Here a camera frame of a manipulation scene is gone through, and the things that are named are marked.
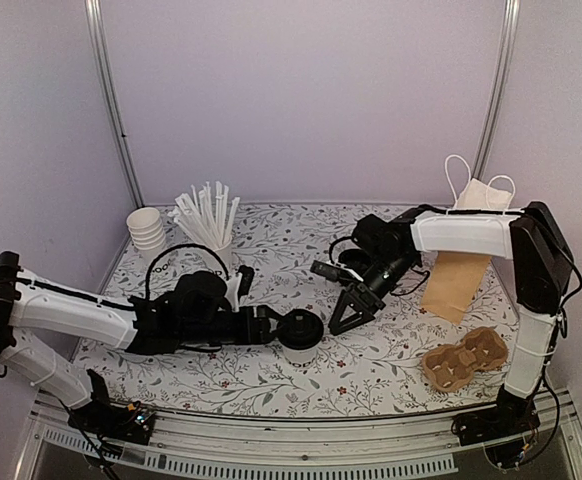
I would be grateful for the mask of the black cup lid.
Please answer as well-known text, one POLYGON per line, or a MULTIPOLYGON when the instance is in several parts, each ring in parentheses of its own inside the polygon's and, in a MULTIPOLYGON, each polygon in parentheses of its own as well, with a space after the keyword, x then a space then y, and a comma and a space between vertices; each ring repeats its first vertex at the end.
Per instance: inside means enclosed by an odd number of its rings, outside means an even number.
POLYGON ((288 313, 289 322, 281 330, 279 341, 293 349, 307 349, 316 346, 324 335, 324 324, 316 314, 305 309, 294 309, 288 313))

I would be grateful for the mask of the white paper coffee cup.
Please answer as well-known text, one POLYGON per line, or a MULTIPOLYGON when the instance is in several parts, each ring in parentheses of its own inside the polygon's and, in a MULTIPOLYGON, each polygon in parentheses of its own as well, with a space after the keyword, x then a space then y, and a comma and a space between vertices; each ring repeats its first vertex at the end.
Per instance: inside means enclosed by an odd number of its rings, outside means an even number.
POLYGON ((293 349, 285 345, 282 346, 282 353, 286 361, 294 368, 306 369, 315 363, 317 358, 317 347, 307 349, 293 349))

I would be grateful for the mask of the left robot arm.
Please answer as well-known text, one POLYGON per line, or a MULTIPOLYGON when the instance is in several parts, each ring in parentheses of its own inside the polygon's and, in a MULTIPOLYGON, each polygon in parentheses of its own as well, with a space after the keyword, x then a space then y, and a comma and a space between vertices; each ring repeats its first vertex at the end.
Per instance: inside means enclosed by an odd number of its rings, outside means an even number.
POLYGON ((242 306, 247 269, 222 278, 200 270, 179 278, 158 297, 115 299, 71 290, 0 253, 0 363, 53 393, 99 434, 119 426, 117 408, 105 401, 103 381, 74 367, 34 335, 52 330, 145 356, 178 350, 207 353, 224 345, 265 345, 287 317, 268 306, 242 306))

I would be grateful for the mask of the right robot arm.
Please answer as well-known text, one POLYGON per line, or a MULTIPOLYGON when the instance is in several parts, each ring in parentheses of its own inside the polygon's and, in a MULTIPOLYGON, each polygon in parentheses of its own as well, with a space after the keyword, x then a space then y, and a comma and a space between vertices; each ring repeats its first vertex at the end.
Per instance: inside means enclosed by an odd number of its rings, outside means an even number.
POLYGON ((520 399, 532 398, 539 388, 557 338, 567 329, 565 305, 579 292, 569 283, 582 280, 548 206, 532 202, 520 210, 494 211, 423 204, 391 221, 368 215, 357 222, 351 239, 371 263, 342 290, 329 321, 333 335, 374 320, 385 297, 424 253, 487 255, 512 262, 519 330, 501 388, 511 397, 489 412, 487 422, 498 436, 523 424, 527 409, 520 399))

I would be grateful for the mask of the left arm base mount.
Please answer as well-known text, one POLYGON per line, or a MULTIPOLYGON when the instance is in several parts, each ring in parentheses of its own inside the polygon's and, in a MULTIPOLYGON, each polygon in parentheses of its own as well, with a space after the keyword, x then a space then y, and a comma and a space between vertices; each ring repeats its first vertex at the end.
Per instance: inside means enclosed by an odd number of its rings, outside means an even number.
POLYGON ((80 408, 68 409, 69 425, 81 433, 94 434, 100 441, 100 453, 121 453, 108 439, 148 445, 155 426, 155 411, 140 401, 113 405, 105 380, 91 369, 87 375, 92 387, 89 402, 80 408))

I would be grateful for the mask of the stack of black cup lids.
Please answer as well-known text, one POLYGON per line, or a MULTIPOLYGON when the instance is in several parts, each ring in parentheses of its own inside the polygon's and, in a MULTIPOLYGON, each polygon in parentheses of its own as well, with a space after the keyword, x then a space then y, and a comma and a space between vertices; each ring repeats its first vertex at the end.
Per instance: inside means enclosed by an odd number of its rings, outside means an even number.
POLYGON ((371 257, 360 249, 347 249, 338 256, 338 262, 343 267, 355 271, 362 276, 371 266, 371 257))

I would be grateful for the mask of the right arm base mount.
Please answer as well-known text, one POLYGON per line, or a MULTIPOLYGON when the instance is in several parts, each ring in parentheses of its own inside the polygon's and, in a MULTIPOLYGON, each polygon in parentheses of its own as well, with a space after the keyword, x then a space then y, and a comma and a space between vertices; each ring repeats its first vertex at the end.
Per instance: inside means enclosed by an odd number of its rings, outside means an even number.
POLYGON ((474 445, 515 436, 485 450, 489 462, 500 469, 519 467, 537 440, 539 417, 533 396, 517 397, 500 388, 496 404, 484 410, 456 415, 451 432, 461 446, 474 445))

